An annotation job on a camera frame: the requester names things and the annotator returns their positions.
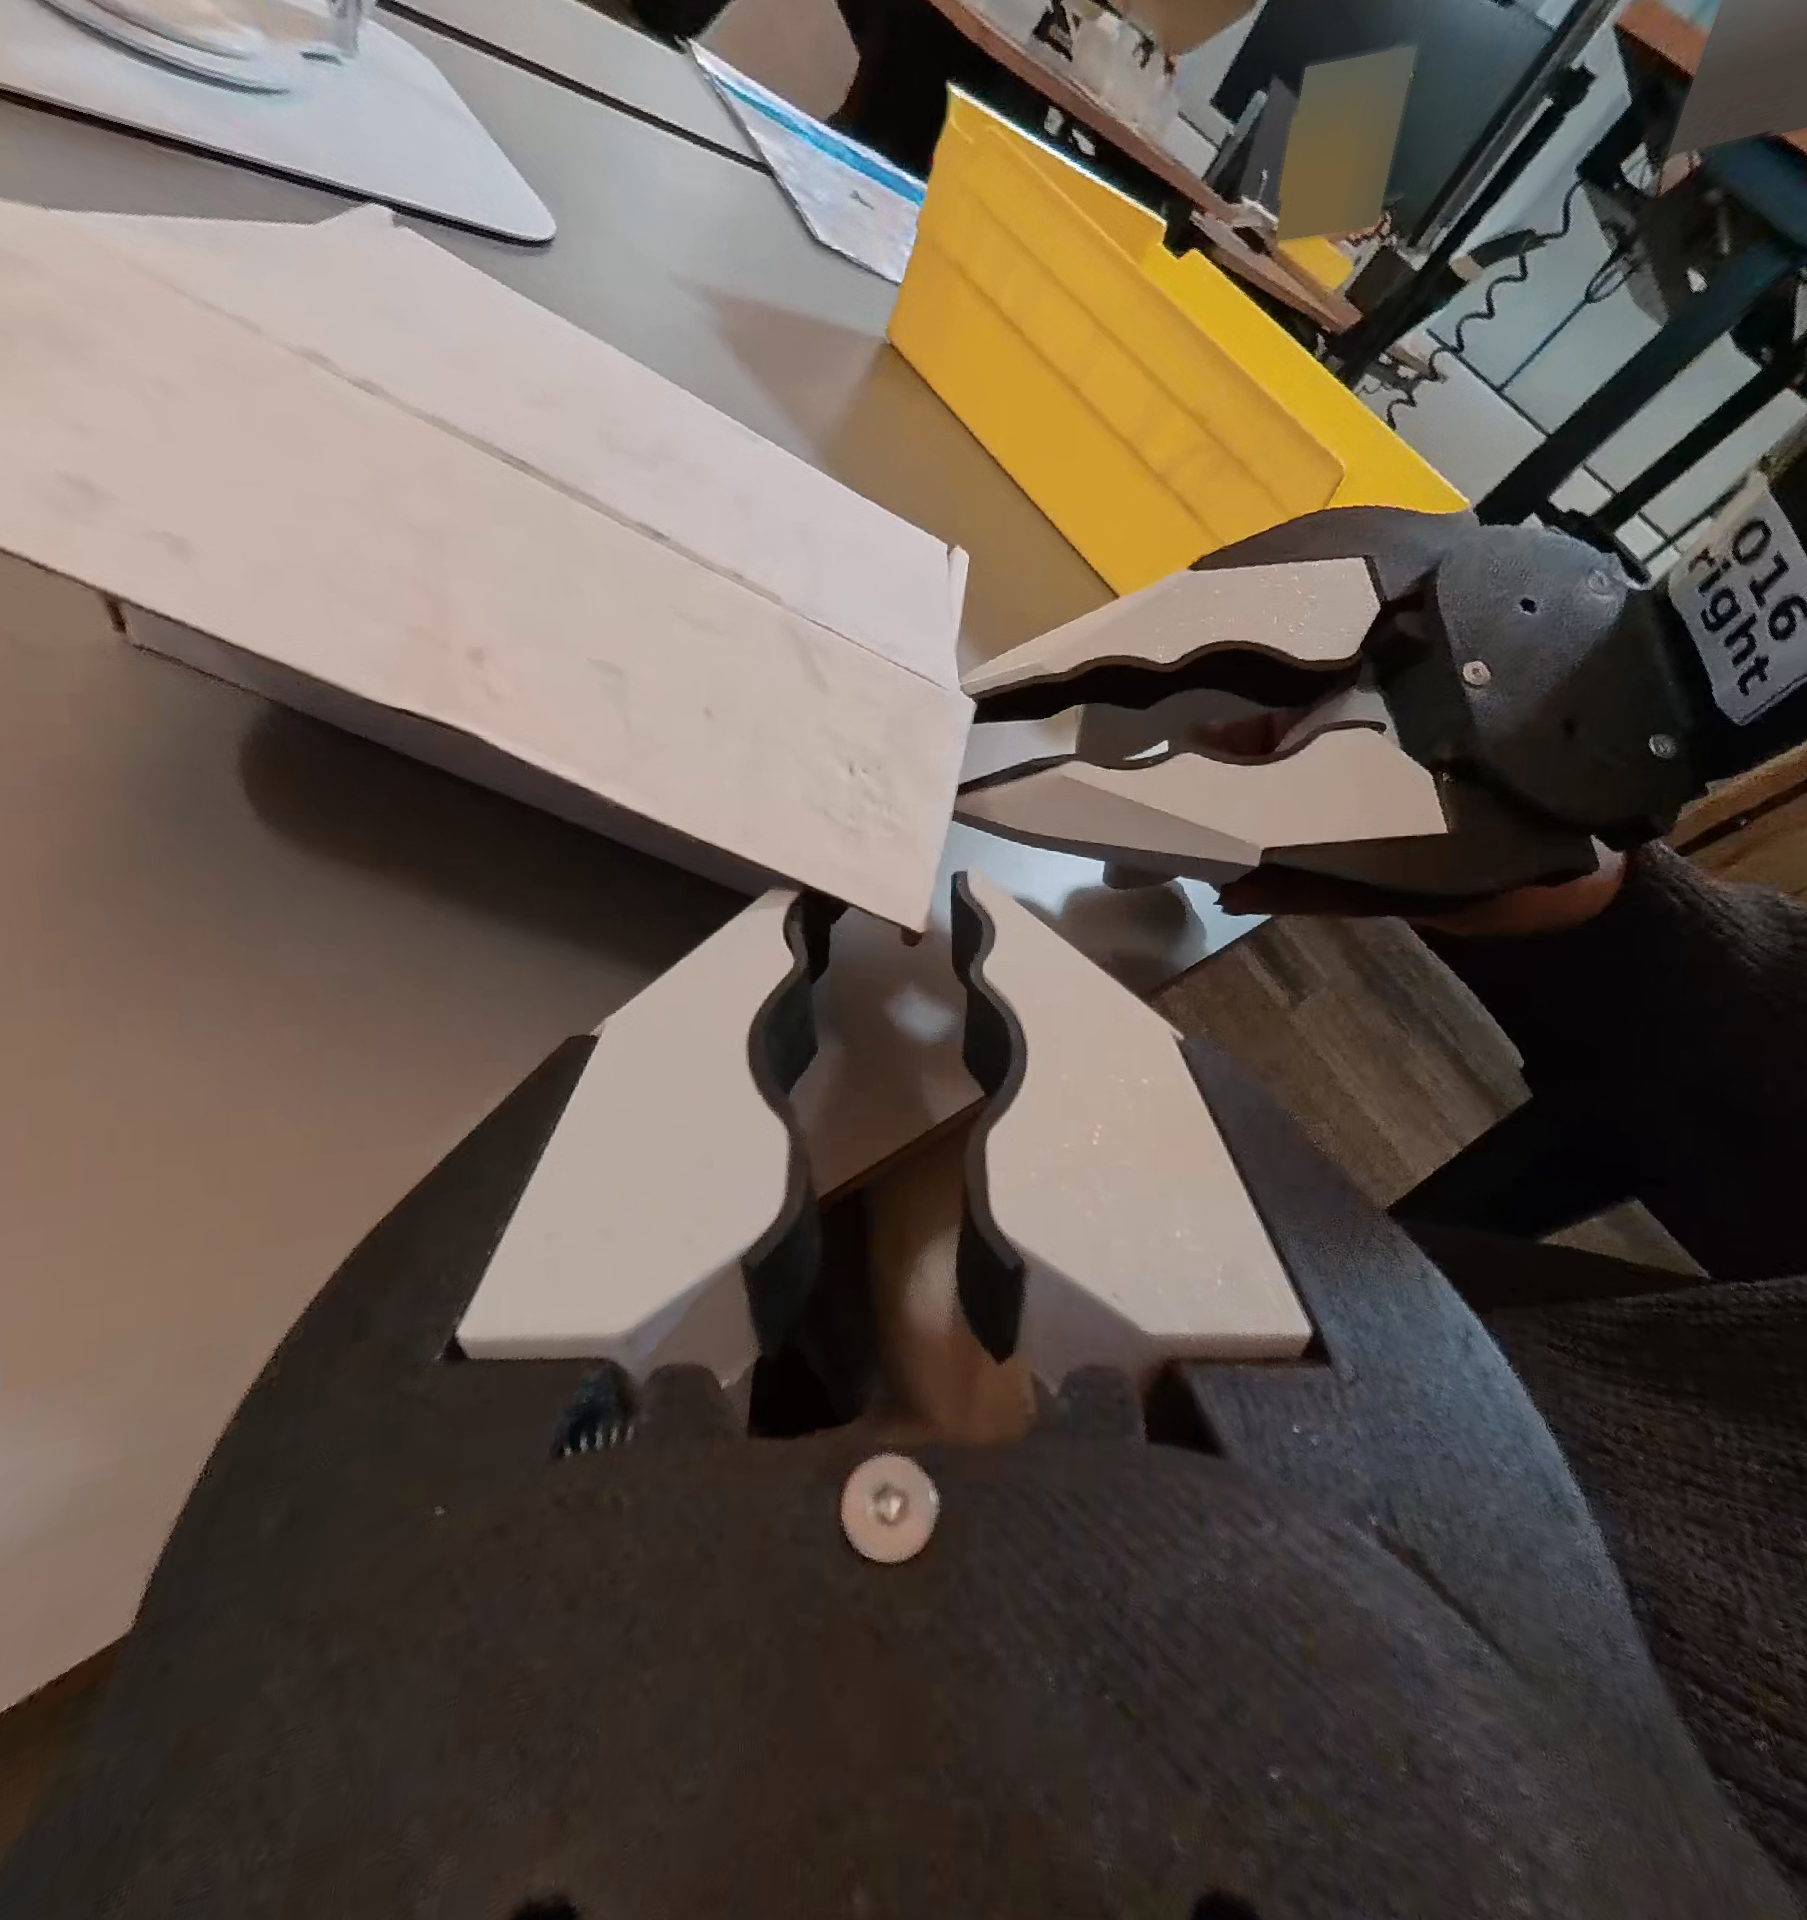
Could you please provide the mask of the person's beige trouser leg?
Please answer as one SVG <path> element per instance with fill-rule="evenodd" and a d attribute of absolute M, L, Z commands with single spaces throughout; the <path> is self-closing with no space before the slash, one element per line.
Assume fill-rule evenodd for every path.
<path fill-rule="evenodd" d="M 868 1188 L 868 1285 L 876 1317 L 872 1418 L 909 1443 L 1009 1445 L 1034 1427 L 1021 1360 L 993 1360 L 968 1328 L 956 1285 L 963 1142 L 925 1142 Z"/>

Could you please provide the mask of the yellow plastic bin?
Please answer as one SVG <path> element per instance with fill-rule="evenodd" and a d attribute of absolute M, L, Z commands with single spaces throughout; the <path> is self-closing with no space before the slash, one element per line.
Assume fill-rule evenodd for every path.
<path fill-rule="evenodd" d="M 948 92 L 888 341 L 1115 591 L 1466 499 L 1157 212 Z"/>

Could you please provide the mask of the wooden background table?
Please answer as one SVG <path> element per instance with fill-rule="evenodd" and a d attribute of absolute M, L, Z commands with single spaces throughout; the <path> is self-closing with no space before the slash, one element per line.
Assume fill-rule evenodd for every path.
<path fill-rule="evenodd" d="M 1233 282 L 1253 288 L 1257 301 L 1275 301 L 1303 319 L 1318 336 L 1336 341 L 1360 323 L 1360 311 L 1340 294 L 1317 285 L 1275 241 L 1253 241 L 1249 212 L 1217 197 L 1191 168 L 1172 158 L 1148 133 L 1112 116 L 1089 92 L 1056 64 L 1037 60 L 1011 39 L 985 14 L 963 2 L 935 2 L 967 42 L 982 50 L 1001 71 L 1058 108 L 1066 128 L 1096 143 L 1105 168 L 1120 154 L 1112 180 L 1140 205 L 1151 205 L 1165 222 L 1165 246 L 1173 254 L 1201 253 Z"/>

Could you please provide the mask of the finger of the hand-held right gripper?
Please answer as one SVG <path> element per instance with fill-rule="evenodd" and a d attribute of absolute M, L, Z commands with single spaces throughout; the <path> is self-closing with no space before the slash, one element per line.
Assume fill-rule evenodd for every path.
<path fill-rule="evenodd" d="M 1255 753 L 1201 741 L 1213 723 L 1249 721 L 1242 701 L 1188 694 L 1146 711 L 978 723 L 953 819 L 1027 848 L 1191 881 L 1236 881 L 1276 854 L 1450 831 L 1442 784 L 1395 741 L 1379 695 L 1336 695 Z"/>
<path fill-rule="evenodd" d="M 1360 561 L 1193 567 L 963 674 L 976 709 L 1299 709 L 1353 674 L 1384 610 Z"/>

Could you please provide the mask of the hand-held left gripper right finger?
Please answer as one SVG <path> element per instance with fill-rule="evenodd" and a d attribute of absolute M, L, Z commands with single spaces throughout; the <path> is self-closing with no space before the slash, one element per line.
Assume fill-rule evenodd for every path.
<path fill-rule="evenodd" d="M 1315 1327 L 1180 1034 L 985 876 L 953 877 L 963 1068 L 956 1295 L 993 1360 L 1059 1391 L 1290 1364 Z"/>

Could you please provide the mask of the person's right hand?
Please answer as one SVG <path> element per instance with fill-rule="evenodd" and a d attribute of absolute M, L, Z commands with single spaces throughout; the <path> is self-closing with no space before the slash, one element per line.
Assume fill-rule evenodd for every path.
<path fill-rule="evenodd" d="M 1629 881 L 1633 866 L 1634 854 L 1603 848 L 1594 868 L 1576 881 L 1535 884 L 1466 901 L 1419 901 L 1262 866 L 1221 888 L 1217 901 L 1236 917 L 1397 917 L 1456 940 L 1517 940 L 1601 917 Z"/>

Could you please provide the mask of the grey desk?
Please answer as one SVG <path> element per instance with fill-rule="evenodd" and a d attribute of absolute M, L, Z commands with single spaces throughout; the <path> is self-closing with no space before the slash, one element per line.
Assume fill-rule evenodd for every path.
<path fill-rule="evenodd" d="M 686 55 L 592 6 L 383 18 L 557 222 L 432 241 L 962 546 L 968 659 L 1107 598 Z M 149 659 L 0 552 L 0 1717 L 123 1634 L 351 1245 L 735 904 Z"/>

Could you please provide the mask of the white sheet with blue header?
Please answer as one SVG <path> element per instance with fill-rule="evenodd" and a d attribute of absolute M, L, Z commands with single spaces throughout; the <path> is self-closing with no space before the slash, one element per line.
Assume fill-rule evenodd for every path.
<path fill-rule="evenodd" d="M 928 184 L 785 101 L 703 44 L 693 42 L 688 55 L 764 161 L 809 237 L 871 276 L 899 287 L 915 254 Z"/>

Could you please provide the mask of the white cardboard mailer box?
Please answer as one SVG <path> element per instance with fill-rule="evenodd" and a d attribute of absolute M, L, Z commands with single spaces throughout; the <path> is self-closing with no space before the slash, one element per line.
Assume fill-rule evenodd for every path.
<path fill-rule="evenodd" d="M 380 205 L 0 201 L 0 550 L 561 819 L 929 921 L 967 555 Z"/>

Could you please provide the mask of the person's dark sweater torso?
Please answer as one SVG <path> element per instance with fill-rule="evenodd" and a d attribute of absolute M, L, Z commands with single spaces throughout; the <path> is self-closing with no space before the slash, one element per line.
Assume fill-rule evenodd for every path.
<path fill-rule="evenodd" d="M 1488 1327 L 1710 1775 L 1807 1913 L 1807 1278 Z"/>

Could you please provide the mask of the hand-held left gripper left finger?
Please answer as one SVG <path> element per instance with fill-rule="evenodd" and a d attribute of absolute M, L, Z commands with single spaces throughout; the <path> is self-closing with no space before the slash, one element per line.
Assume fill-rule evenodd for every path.
<path fill-rule="evenodd" d="M 595 1358 L 741 1386 L 793 1333 L 820 1221 L 793 1091 L 828 903 L 771 891 L 611 1013 L 455 1332 L 465 1358 Z"/>

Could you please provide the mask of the person's right forearm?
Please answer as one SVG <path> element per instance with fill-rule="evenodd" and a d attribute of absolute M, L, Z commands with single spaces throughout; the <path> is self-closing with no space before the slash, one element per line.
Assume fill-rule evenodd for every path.
<path fill-rule="evenodd" d="M 1530 1099 L 1395 1206 L 1540 1237 L 1642 1204 L 1724 1285 L 1807 1278 L 1807 907 L 1649 844 L 1418 925 Z"/>

